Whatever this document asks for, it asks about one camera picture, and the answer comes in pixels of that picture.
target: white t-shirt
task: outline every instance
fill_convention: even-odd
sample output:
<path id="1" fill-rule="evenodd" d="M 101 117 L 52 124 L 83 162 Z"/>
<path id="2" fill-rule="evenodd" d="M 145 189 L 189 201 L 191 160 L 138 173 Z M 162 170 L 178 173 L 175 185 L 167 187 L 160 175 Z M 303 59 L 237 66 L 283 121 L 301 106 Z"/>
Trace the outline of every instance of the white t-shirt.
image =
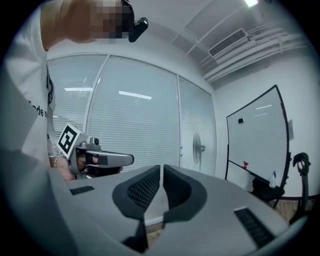
<path id="1" fill-rule="evenodd" d="M 57 138 L 53 127 L 55 90 L 47 68 L 40 28 L 41 10 L 38 8 L 13 39 L 3 64 L 15 86 L 38 113 L 22 152 L 50 166 L 49 155 Z"/>

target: neck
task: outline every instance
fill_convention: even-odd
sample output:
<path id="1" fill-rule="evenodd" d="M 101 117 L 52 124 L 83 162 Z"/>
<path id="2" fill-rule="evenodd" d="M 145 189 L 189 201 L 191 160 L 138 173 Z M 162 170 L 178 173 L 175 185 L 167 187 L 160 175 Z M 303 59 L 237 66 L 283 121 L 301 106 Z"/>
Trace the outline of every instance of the neck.
<path id="1" fill-rule="evenodd" d="M 44 3 L 41 6 L 41 40 L 45 51 L 65 39 L 63 27 L 61 26 L 63 3 L 63 0 L 55 0 Z"/>

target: ceiling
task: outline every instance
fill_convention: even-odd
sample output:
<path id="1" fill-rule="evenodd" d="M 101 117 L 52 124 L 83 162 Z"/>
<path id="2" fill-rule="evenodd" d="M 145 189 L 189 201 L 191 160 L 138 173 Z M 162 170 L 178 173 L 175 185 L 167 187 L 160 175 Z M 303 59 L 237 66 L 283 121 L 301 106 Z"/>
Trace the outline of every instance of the ceiling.
<path id="1" fill-rule="evenodd" d="M 239 29 L 247 32 L 263 24 L 288 17 L 286 11 L 275 0 L 271 4 L 259 0 L 259 3 L 252 7 L 248 7 L 245 0 L 130 0 L 130 2 L 136 17 L 149 19 L 149 29 L 146 33 L 156 35 L 179 47 L 196 64 L 209 55 L 210 48 L 233 32 Z M 206 62 L 205 67 L 200 69 L 203 75 L 217 67 L 213 58 Z"/>

